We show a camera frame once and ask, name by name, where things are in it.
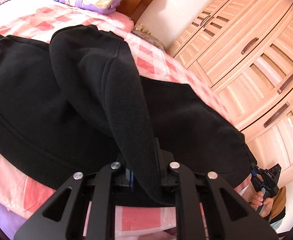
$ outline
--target finger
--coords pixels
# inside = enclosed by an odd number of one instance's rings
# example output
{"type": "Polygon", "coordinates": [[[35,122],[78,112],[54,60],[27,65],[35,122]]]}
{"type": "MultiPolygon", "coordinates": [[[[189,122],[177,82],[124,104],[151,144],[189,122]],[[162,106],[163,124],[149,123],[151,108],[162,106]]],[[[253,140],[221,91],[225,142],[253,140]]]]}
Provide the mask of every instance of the finger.
{"type": "Polygon", "coordinates": [[[267,205],[272,205],[273,204],[273,199],[272,198],[266,198],[265,200],[264,200],[264,202],[263,202],[263,205],[264,206],[267,206],[267,205]]]}
{"type": "Polygon", "coordinates": [[[259,206],[258,205],[251,205],[251,207],[253,208],[253,209],[257,209],[259,206]]]}
{"type": "Polygon", "coordinates": [[[257,205],[257,206],[262,206],[262,205],[263,205],[263,203],[262,203],[261,201],[258,201],[258,200],[256,200],[256,199],[253,199],[253,200],[251,201],[251,203],[252,203],[253,205],[257,205]]]}
{"type": "Polygon", "coordinates": [[[270,212],[271,212],[271,209],[272,209],[272,206],[273,206],[273,199],[272,198],[266,198],[263,202],[263,205],[264,205],[264,209],[261,213],[261,217],[266,217],[270,212]]]}
{"type": "Polygon", "coordinates": [[[255,199],[255,200],[259,201],[259,202],[263,202],[263,197],[258,196],[257,194],[254,195],[253,199],[255,199]]]}

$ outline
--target bed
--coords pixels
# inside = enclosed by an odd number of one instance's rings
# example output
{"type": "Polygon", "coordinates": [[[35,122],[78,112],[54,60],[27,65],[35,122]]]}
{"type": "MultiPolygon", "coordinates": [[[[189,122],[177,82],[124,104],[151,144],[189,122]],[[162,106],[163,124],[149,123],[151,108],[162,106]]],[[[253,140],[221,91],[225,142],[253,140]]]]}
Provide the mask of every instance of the bed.
{"type": "MultiPolygon", "coordinates": [[[[0,6],[0,34],[16,35],[49,42],[57,30],[72,25],[96,25],[113,31],[129,44],[141,76],[155,80],[186,83],[211,108],[227,120],[220,98],[205,84],[163,51],[131,34],[152,0],[123,0],[109,15],[70,7],[53,0],[12,0],[0,6]]],[[[235,190],[249,184],[248,177],[235,190]]],[[[0,204],[28,219],[52,194],[50,189],[12,166],[0,153],[0,204]]],[[[116,208],[116,237],[138,237],[176,226],[175,208],[116,208]]]]}

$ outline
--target pink checkered bedsheet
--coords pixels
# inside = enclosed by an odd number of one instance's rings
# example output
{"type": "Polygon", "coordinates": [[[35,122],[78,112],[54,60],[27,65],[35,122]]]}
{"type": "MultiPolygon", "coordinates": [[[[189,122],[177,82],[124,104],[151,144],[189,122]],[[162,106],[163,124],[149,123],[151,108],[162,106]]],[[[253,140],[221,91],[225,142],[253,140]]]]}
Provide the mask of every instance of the pink checkered bedsheet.
{"type": "MultiPolygon", "coordinates": [[[[128,43],[141,76],[155,80],[186,83],[207,105],[230,121],[220,98],[192,72],[183,68],[161,50],[120,29],[116,21],[104,16],[88,15],[85,11],[52,4],[38,8],[34,14],[14,19],[0,27],[0,34],[16,35],[49,42],[57,30],[72,25],[96,25],[112,31],[128,43]]],[[[235,190],[240,192],[249,177],[235,190]]],[[[0,203],[18,215],[29,218],[52,194],[50,189],[12,166],[0,154],[0,203]]],[[[174,227],[175,208],[116,208],[116,236],[137,236],[174,227]]]]}

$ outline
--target blue clip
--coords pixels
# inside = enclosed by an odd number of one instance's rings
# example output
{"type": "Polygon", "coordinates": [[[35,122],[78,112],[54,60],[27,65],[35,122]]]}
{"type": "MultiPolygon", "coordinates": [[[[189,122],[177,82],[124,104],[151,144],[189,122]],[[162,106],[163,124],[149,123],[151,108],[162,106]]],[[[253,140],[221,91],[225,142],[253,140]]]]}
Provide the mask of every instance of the blue clip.
{"type": "Polygon", "coordinates": [[[253,177],[257,176],[257,173],[255,172],[255,170],[251,170],[251,174],[252,174],[253,177]]]}
{"type": "Polygon", "coordinates": [[[131,188],[131,190],[133,191],[133,171],[130,171],[130,188],[131,188]]]}

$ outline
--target purple blanket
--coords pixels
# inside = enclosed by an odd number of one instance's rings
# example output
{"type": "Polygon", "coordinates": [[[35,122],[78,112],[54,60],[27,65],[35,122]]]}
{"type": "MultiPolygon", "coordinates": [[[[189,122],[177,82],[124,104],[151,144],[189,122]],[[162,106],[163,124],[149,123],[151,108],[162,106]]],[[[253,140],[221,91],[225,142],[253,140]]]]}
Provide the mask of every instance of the purple blanket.
{"type": "Polygon", "coordinates": [[[10,240],[13,240],[14,234],[25,221],[25,218],[7,210],[5,206],[0,204],[0,228],[10,240]]]}

